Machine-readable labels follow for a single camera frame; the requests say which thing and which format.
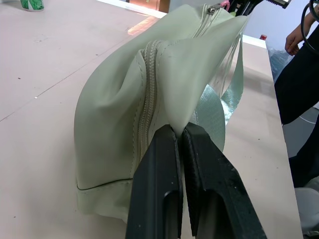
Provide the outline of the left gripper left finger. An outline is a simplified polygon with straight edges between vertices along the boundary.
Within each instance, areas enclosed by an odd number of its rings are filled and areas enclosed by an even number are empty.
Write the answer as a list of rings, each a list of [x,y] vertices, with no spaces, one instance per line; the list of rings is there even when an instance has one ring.
[[[134,173],[125,239],[180,239],[182,208],[178,142],[167,124]]]

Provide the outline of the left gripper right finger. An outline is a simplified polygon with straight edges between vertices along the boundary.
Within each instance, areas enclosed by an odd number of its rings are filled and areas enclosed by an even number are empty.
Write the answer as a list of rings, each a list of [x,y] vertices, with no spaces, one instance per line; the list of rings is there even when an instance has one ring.
[[[195,239],[267,239],[241,177],[204,128],[189,123],[182,159]]]

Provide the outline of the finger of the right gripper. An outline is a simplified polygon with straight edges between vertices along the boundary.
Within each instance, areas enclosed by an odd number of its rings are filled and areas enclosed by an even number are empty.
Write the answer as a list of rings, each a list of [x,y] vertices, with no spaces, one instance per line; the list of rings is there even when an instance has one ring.
[[[229,0],[229,13],[234,13],[235,16],[248,16],[253,9],[261,3],[262,0]]]

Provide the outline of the green transparent zipper pouch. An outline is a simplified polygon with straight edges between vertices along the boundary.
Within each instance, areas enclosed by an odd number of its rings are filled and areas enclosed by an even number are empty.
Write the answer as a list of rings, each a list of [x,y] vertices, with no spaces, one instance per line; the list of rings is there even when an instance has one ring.
[[[191,122],[220,150],[243,93],[246,16],[182,5],[108,56],[75,111],[78,207],[128,219],[133,175],[156,130]]]

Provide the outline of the bystander bare hand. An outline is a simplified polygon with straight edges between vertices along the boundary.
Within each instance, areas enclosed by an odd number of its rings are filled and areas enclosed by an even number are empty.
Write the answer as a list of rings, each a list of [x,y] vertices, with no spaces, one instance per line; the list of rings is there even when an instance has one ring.
[[[303,41],[301,27],[297,26],[286,38],[285,50],[294,56],[299,51],[298,44]]]

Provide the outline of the clear bag of snacks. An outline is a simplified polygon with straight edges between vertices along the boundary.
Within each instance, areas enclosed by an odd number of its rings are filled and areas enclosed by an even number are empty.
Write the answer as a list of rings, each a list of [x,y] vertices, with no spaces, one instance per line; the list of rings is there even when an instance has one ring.
[[[293,59],[293,56],[289,55],[285,50],[274,48],[268,41],[266,41],[266,47],[269,55],[272,77],[275,83],[283,69]]]

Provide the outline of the brown wooden cabinet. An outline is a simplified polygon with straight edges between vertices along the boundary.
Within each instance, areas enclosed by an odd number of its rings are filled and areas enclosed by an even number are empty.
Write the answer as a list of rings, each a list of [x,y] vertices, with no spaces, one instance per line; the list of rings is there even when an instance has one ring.
[[[164,13],[169,12],[170,0],[125,0],[128,3],[143,6],[149,9],[161,11]]]

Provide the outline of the silver robot body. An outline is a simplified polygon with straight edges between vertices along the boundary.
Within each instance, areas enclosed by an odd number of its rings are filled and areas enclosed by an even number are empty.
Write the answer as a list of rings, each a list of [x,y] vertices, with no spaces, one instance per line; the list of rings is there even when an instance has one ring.
[[[295,188],[295,195],[304,238],[319,239],[319,176]]]

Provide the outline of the bystander in dark clothes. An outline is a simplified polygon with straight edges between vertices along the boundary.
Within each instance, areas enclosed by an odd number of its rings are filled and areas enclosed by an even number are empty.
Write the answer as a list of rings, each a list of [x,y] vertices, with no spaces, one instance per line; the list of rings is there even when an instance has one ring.
[[[299,51],[275,82],[283,125],[319,102],[319,0],[310,0],[299,25],[303,41]],[[304,187],[319,176],[319,114],[315,126],[296,156],[289,159],[294,187]]]

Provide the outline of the green soda can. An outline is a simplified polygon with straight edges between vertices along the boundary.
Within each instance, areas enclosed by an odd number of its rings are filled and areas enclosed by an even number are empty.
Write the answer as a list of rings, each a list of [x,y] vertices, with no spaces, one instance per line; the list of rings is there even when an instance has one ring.
[[[24,10],[38,12],[44,10],[43,0],[20,0]]]

